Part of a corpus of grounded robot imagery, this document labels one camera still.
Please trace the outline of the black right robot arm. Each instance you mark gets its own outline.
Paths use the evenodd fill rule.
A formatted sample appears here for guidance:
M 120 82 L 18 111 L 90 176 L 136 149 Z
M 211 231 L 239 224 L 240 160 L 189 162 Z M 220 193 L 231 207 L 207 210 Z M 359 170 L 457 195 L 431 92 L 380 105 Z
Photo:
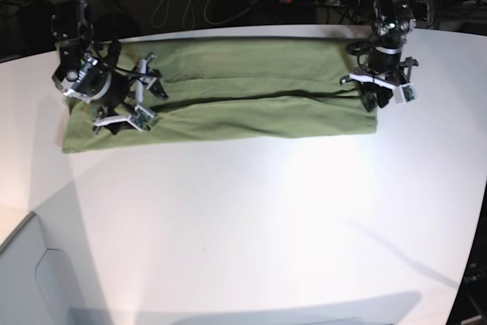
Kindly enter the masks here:
M 88 0 L 47 0 L 53 5 L 50 21 L 59 51 L 54 71 L 56 88 L 69 100 L 97 108 L 93 131 L 116 135 L 125 129 L 151 130 L 157 114 L 145 105 L 145 92 L 166 100 L 161 73 L 151 67 L 154 54 L 141 57 L 131 69 L 119 67 L 122 44 L 114 37 L 105 49 L 95 40 Z

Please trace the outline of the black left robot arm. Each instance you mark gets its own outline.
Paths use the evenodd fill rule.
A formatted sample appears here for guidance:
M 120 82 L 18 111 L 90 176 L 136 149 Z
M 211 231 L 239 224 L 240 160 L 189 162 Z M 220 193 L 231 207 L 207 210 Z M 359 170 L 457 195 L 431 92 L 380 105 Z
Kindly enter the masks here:
M 411 81 L 419 65 L 413 57 L 402 58 L 406 38 L 416 26 L 409 0 L 372 0 L 371 34 L 346 46 L 357 65 L 342 77 L 353 83 L 366 111 L 383 108 L 391 100 L 407 104 L 417 98 Z

